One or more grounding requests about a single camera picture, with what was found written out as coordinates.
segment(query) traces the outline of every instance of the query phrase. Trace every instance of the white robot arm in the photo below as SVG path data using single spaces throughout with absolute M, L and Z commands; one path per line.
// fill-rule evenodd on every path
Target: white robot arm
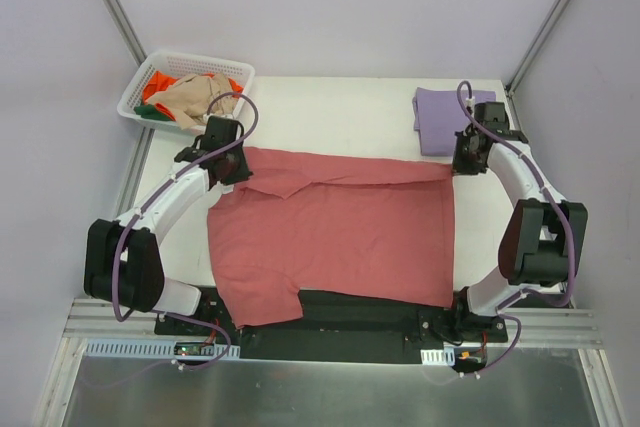
M 549 184 L 524 134 L 510 130 L 504 104 L 479 104 L 471 120 L 465 131 L 456 134 L 453 170 L 460 175 L 492 170 L 514 207 L 498 250 L 498 266 L 462 293 L 468 313 L 491 317 L 499 314 L 505 300 L 517 298 L 518 293 L 536 292 L 570 280 L 572 256 L 575 275 L 587 211 L 580 203 L 568 202 Z M 564 219 L 559 219 L 558 211 L 570 227 L 572 255 Z
M 238 131 L 243 131 L 238 121 L 210 117 L 205 133 L 175 157 L 158 188 L 117 219 L 93 223 L 85 262 L 87 294 L 117 299 L 119 305 L 141 312 L 185 316 L 196 312 L 202 303 L 200 289 L 165 277 L 159 245 L 182 214 L 214 185 L 231 185 L 251 176 L 242 151 L 244 137 L 238 139 Z M 119 265 L 117 276 L 114 265 Z

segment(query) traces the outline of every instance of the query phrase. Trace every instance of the folded purple shirt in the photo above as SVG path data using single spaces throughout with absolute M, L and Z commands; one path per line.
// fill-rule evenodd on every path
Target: folded purple shirt
M 493 102 L 496 93 L 474 90 L 476 103 Z M 463 130 L 469 120 L 466 118 L 455 91 L 427 90 L 418 87 L 413 98 L 416 120 L 413 130 L 420 136 L 422 155 L 451 157 L 456 147 L 455 132 Z

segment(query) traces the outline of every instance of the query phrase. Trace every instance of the white tabletop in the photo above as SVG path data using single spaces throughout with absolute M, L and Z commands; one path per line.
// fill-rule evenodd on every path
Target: white tabletop
M 473 80 L 478 90 L 496 92 L 505 102 L 499 80 Z M 400 160 L 425 160 L 413 130 L 412 98 L 416 87 L 454 90 L 453 79 L 375 79 L 256 77 L 249 96 L 260 122 L 245 145 Z M 240 115 L 253 121 L 251 108 Z M 136 201 L 166 175 L 174 156 L 193 138 L 180 132 L 156 131 L 144 166 Z M 428 159 L 450 162 L 451 159 Z M 454 288 L 481 280 L 496 266 L 497 251 L 512 207 L 497 177 L 453 180 L 456 212 Z M 219 198 L 214 189 L 192 205 L 160 246 L 167 277 L 194 285 L 215 285 L 207 243 L 207 211 Z

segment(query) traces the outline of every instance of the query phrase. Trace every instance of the plastic basket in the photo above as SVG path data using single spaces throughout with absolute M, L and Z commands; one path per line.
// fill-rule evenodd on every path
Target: plastic basket
M 244 87 L 244 94 L 248 94 L 256 73 L 253 66 L 232 60 L 216 59 L 202 55 L 180 54 L 164 50 L 159 50 L 151 54 L 147 57 L 147 60 L 142 63 L 122 94 L 122 98 L 120 102 L 118 102 L 118 113 L 123 117 L 134 119 L 146 127 L 173 131 L 181 131 L 175 122 L 143 119 L 133 111 L 134 107 L 140 105 L 142 101 L 142 90 L 157 71 L 170 75 L 171 77 L 183 77 L 188 74 L 223 73 L 242 85 Z M 233 109 L 232 115 L 234 118 L 238 117 L 244 103 L 244 99 L 238 99 L 238 103 Z M 195 126 L 183 132 L 191 132 L 192 134 L 198 135 L 204 132 L 204 126 Z

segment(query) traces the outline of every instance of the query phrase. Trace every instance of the pink polo shirt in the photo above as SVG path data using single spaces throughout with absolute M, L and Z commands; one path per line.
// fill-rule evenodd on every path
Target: pink polo shirt
M 302 317 L 300 289 L 449 307 L 451 166 L 245 149 L 248 182 L 209 211 L 236 326 Z

